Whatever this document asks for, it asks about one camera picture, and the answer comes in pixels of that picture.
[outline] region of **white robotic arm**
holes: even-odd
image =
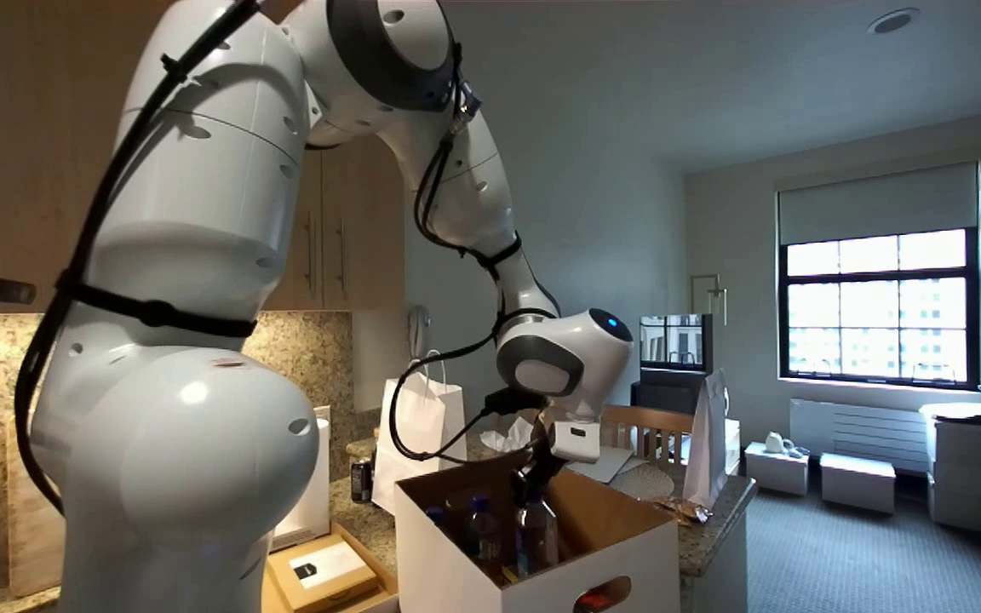
[[[62,613],[259,611],[318,433],[302,393],[238,348],[282,274],[302,145],[360,134],[418,184],[418,228],[498,279],[503,382],[548,397],[548,421],[598,416],[630,335],[560,316],[535,282],[441,2],[308,0],[272,24],[252,0],[182,0],[17,377],[21,457],[67,525]]]

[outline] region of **paper bag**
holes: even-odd
[[[383,427],[380,427],[380,460],[376,460],[376,504],[394,513],[394,479],[437,472],[443,460],[408,460],[394,448],[390,411],[392,411],[394,377],[385,382]],[[445,438],[465,430],[465,389],[411,376],[394,402],[399,438],[416,454],[437,454]],[[445,457],[466,460],[466,436],[461,436]]]
[[[709,509],[727,487],[727,416],[728,389],[718,376],[709,376],[691,420],[691,454],[684,472],[684,499]]]

